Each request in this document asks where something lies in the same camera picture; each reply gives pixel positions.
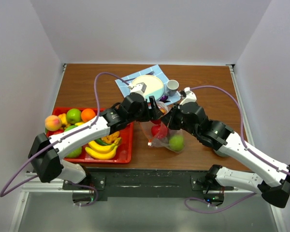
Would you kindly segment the clear orange zip top bag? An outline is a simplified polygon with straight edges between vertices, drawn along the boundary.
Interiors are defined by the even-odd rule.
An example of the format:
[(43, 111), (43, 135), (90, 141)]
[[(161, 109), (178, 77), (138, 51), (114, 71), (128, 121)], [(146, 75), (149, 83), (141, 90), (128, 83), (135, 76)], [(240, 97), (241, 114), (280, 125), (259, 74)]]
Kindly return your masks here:
[(181, 151), (179, 151), (179, 152), (173, 151), (169, 148), (169, 139), (172, 136), (177, 135), (177, 134), (183, 136), (183, 131), (182, 130), (171, 130), (168, 128), (167, 136), (163, 139), (157, 139), (154, 136), (152, 136), (151, 128), (152, 128), (152, 126), (159, 125), (159, 124), (163, 124), (161, 119), (151, 120), (148, 122), (139, 122), (139, 125), (140, 125), (142, 132), (144, 133), (145, 137), (148, 139), (148, 143), (147, 143), (148, 147), (164, 147), (172, 152), (181, 153), (184, 150), (185, 145)]

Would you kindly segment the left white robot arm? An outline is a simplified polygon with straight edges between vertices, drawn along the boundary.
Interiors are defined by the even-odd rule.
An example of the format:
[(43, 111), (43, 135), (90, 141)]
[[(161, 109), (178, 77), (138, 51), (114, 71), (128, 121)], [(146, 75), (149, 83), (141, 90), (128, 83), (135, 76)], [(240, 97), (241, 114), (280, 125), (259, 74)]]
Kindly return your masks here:
[(123, 130), (134, 121), (148, 122), (161, 116), (163, 112), (153, 96), (146, 100), (132, 93), (81, 126), (50, 137), (44, 133), (36, 136), (29, 153), (30, 162), (42, 183), (59, 178), (87, 189), (90, 177), (82, 166), (65, 161), (68, 154), (92, 140)]

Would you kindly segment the red pomegranate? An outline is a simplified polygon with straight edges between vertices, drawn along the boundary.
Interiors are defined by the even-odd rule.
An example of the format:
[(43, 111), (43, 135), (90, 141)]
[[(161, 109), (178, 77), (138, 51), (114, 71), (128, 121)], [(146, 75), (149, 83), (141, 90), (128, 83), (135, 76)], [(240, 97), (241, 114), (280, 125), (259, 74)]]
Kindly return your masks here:
[(168, 107), (163, 104), (159, 104), (158, 109), (161, 111), (161, 117), (165, 116), (169, 112)]

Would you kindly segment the red apple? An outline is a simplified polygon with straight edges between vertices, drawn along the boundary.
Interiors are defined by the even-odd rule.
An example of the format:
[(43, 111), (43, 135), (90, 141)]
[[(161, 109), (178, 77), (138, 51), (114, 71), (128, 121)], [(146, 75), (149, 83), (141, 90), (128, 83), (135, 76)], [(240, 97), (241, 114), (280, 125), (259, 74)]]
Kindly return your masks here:
[(152, 126), (151, 128), (152, 136), (154, 136), (157, 139), (163, 139), (168, 134), (168, 128), (164, 126), (163, 124)]

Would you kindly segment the orange fruit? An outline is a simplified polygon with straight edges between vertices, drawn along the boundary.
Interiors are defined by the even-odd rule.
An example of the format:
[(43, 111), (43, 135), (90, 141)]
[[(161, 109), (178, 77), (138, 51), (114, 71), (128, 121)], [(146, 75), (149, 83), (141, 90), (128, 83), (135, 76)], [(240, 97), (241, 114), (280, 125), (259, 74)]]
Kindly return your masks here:
[(90, 108), (84, 109), (81, 112), (81, 119), (84, 123), (92, 120), (95, 116), (96, 116), (95, 111)]

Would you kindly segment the green lime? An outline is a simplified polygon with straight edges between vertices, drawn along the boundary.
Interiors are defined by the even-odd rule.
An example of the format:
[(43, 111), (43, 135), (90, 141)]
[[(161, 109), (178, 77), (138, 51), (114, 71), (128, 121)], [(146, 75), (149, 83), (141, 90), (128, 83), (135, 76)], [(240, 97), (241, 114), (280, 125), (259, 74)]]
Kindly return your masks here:
[(184, 148), (184, 137), (182, 135), (174, 135), (169, 139), (169, 148), (179, 152)]

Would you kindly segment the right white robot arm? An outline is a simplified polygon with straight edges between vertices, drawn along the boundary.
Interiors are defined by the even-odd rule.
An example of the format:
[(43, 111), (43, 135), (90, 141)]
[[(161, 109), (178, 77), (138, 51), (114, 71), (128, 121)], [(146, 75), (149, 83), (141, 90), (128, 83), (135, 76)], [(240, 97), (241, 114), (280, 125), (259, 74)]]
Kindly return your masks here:
[(242, 172), (213, 165), (204, 178), (209, 189), (216, 190), (220, 186), (245, 189), (261, 195), (271, 205), (286, 206), (290, 197), (290, 165), (245, 143), (231, 127), (209, 119), (195, 102), (175, 104), (161, 121), (169, 129), (184, 130), (202, 145), (232, 157), (250, 169)]

